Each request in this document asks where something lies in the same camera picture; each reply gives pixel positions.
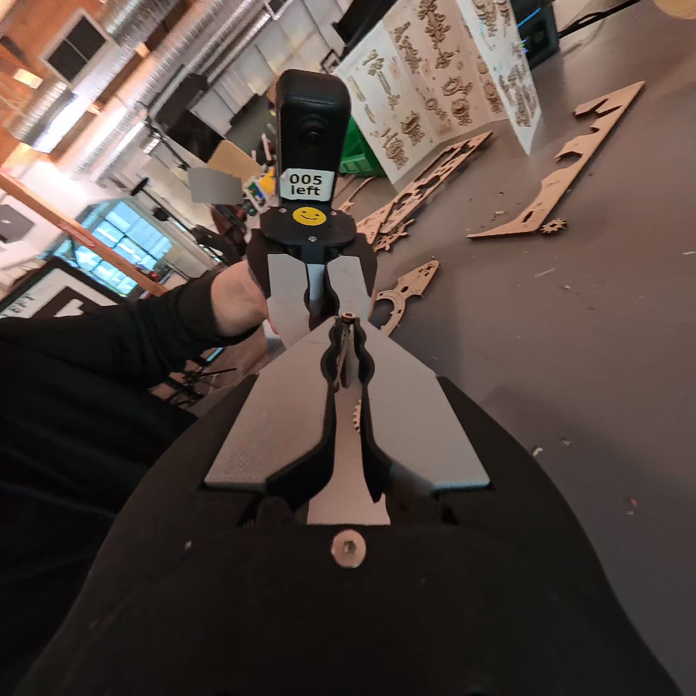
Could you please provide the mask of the openwork plywood parts sheet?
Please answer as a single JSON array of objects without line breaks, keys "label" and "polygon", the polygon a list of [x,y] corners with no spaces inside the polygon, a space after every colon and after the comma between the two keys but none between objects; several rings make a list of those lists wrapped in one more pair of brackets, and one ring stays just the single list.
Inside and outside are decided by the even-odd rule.
[{"label": "openwork plywood parts sheet", "polygon": [[375,253],[391,251],[398,239],[408,236],[423,206],[483,144],[492,131],[466,138],[445,147],[422,173],[376,211],[357,221],[361,233]]}]

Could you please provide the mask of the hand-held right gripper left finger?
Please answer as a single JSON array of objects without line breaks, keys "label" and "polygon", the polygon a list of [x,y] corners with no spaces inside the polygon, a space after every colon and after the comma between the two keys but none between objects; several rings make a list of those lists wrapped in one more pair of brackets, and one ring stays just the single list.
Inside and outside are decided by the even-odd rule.
[{"label": "hand-held right gripper left finger", "polygon": [[253,381],[204,483],[308,504],[334,471],[341,323],[327,319]]}]

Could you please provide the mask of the black box with blue print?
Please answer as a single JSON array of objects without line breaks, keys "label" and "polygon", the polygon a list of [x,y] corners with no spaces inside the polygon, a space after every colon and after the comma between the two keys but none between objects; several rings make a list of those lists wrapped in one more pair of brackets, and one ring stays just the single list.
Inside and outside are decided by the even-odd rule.
[{"label": "black box with blue print", "polygon": [[511,1],[517,30],[529,68],[555,55],[560,39],[552,1]]}]

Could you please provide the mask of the wooden axle stick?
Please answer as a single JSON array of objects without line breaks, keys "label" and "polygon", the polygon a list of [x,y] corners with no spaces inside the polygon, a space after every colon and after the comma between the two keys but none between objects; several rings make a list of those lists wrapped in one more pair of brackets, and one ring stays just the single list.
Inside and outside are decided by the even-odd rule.
[{"label": "wooden axle stick", "polygon": [[354,348],[354,328],[358,319],[357,314],[346,311],[336,318],[333,327],[333,342],[337,345],[337,357],[335,359],[335,379],[333,391],[336,393],[341,388],[350,384],[349,363],[350,355]]}]

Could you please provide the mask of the person's left forearm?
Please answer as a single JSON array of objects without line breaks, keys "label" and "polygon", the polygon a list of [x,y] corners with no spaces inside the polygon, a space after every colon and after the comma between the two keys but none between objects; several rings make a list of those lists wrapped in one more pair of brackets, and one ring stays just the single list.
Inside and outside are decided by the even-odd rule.
[{"label": "person's left forearm", "polygon": [[160,297],[90,315],[1,320],[1,361],[72,365],[137,387],[156,386],[208,349],[241,343],[216,335],[210,287],[215,274]]}]

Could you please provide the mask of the small curved plywood piece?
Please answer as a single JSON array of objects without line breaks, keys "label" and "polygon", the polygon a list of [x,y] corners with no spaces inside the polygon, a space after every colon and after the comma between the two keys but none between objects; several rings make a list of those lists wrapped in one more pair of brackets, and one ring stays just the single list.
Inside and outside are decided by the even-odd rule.
[{"label": "small curved plywood piece", "polygon": [[389,319],[379,330],[391,335],[405,316],[407,301],[413,297],[422,297],[427,286],[440,268],[440,262],[432,259],[400,276],[394,288],[377,293],[374,303],[389,302],[391,305]]}]

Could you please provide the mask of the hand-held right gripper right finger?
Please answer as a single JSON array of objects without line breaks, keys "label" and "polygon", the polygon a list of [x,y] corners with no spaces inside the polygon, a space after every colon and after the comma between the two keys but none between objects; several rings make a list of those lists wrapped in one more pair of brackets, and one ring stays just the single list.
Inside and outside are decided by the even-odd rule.
[{"label": "hand-held right gripper right finger", "polygon": [[362,470],[373,502],[483,489],[489,474],[444,381],[369,322],[354,322]]}]

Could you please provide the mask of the white folded instruction leaflet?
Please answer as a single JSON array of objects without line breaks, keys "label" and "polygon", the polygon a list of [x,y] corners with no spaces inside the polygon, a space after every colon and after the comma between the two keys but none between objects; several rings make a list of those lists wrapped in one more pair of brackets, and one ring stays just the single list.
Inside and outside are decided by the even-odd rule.
[{"label": "white folded instruction leaflet", "polygon": [[498,121],[532,151],[542,109],[510,1],[398,1],[334,74],[393,184]]}]

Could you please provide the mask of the black framed wall sign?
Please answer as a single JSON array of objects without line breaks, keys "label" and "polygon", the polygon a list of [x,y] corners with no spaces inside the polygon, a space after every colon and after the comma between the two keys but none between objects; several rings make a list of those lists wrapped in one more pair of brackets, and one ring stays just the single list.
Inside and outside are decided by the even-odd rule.
[{"label": "black framed wall sign", "polygon": [[59,258],[22,277],[1,300],[1,318],[62,318],[90,315],[125,300]]}]

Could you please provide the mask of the long cut-out plywood sheet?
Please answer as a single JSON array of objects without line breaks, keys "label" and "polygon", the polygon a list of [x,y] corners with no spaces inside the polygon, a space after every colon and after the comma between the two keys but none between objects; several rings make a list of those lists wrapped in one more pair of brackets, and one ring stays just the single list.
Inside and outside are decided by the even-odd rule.
[{"label": "long cut-out plywood sheet", "polygon": [[573,115],[575,117],[594,116],[594,121],[588,132],[569,140],[554,156],[557,163],[568,158],[573,158],[574,161],[547,175],[541,181],[535,199],[515,219],[488,231],[470,233],[467,238],[481,240],[530,235],[539,232],[542,225],[550,222],[552,211],[569,191],[575,179],[578,178],[596,150],[613,131],[615,125],[630,108],[644,86],[645,81],[639,81],[579,104],[573,110]]}]

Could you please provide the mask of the person's left hand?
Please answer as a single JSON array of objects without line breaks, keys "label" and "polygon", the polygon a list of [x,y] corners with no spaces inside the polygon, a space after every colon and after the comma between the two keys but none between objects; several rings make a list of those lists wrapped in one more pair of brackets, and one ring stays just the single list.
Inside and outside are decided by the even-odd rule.
[{"label": "person's left hand", "polygon": [[242,260],[214,275],[210,287],[216,335],[240,337],[262,324],[277,334],[265,296],[248,265]]}]

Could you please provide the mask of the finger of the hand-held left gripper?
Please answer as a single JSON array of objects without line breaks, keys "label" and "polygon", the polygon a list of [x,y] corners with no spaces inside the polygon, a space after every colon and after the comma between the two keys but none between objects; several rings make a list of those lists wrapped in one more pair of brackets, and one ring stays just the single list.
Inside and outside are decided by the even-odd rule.
[{"label": "finger of the hand-held left gripper", "polygon": [[353,315],[367,321],[372,308],[372,291],[368,290],[361,258],[339,256],[326,265],[329,289],[335,296],[337,314]]},{"label": "finger of the hand-held left gripper", "polygon": [[306,295],[309,289],[306,265],[289,255],[269,255],[269,321],[285,349],[309,334],[310,311]]}]

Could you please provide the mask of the person's dark clothed body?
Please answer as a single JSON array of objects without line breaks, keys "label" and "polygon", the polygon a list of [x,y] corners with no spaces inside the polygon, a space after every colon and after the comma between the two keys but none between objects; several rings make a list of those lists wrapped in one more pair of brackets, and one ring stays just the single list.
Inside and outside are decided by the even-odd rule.
[{"label": "person's dark clothed body", "polygon": [[74,365],[1,388],[1,694],[63,623],[126,500],[197,416]]}]

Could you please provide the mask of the green plastic bin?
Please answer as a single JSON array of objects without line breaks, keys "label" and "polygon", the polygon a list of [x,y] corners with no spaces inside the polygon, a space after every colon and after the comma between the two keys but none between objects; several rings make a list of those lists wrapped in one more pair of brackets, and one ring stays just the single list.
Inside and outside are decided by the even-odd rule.
[{"label": "green plastic bin", "polygon": [[340,173],[362,178],[386,177],[386,173],[353,117],[349,120],[344,139]]}]

